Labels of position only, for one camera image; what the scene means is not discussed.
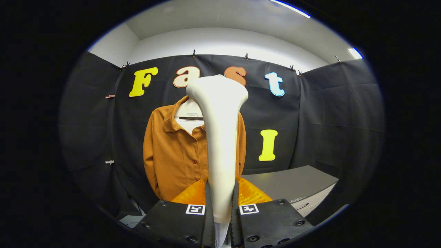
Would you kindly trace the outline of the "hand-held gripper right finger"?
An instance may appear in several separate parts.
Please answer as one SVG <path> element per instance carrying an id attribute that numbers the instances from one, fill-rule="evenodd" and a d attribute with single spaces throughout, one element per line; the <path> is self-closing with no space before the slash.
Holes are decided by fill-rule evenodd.
<path id="1" fill-rule="evenodd" d="M 236 178 L 230 216 L 232 247 L 280 248 L 312 229 L 286 199 L 271 199 L 246 179 Z"/>

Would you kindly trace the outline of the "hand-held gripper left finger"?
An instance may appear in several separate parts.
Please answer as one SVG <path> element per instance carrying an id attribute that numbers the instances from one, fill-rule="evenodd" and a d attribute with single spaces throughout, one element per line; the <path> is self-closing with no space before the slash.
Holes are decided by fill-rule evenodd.
<path id="1" fill-rule="evenodd" d="M 214 214 L 208 180 L 200 180 L 174 201 L 158 201 L 134 227 L 148 248 L 213 248 Z"/>

